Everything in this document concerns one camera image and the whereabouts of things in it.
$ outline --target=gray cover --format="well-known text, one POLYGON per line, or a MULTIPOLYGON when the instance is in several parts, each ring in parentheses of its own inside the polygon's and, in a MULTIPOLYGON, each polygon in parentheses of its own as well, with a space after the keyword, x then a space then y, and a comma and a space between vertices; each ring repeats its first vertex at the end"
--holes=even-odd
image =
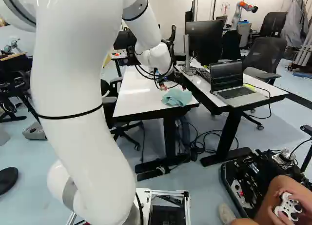
POLYGON ((287 46, 301 47, 308 34, 308 17, 303 0, 294 0, 289 7, 281 37, 287 46))

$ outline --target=person's hand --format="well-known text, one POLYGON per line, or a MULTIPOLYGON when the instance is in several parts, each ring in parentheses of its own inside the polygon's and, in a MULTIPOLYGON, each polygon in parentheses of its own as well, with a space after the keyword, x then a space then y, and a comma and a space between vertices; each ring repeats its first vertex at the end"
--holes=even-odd
POLYGON ((292 188, 281 188, 278 191, 276 191, 274 196, 279 197, 284 192, 288 192, 292 194, 288 197, 289 199, 297 200, 300 202, 304 210, 302 214, 309 217, 312 221, 312 202, 307 198, 307 196, 300 192, 297 192, 296 190, 292 188))
POLYGON ((294 225, 281 211, 278 212, 278 217, 273 213, 273 208, 268 208, 268 214, 274 225, 294 225))

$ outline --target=light blue cloth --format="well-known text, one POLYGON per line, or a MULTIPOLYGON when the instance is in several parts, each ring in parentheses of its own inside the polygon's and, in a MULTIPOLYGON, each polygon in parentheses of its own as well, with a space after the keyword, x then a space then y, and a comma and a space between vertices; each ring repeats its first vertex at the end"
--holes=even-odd
POLYGON ((190 91, 182 91, 177 88, 172 88, 162 97, 162 102, 166 105, 173 106, 186 106, 192 99, 190 91))

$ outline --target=laptop screen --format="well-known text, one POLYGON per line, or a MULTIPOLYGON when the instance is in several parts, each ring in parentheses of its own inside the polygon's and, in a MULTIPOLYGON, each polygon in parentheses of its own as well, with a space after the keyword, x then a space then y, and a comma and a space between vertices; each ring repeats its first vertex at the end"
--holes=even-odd
POLYGON ((243 85, 241 61, 210 64, 211 91, 240 87, 243 85))

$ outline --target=laptop keyboard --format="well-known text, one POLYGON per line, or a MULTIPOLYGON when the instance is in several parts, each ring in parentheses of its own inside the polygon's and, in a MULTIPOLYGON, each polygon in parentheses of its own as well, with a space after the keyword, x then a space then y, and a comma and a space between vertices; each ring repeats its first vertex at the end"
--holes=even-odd
POLYGON ((254 93, 254 92, 250 89, 245 88, 245 87, 238 87, 235 89, 231 89, 231 90, 227 90, 227 91, 223 91, 223 92, 218 92, 218 94, 225 99, 240 97, 240 96, 248 95, 251 93, 254 93))

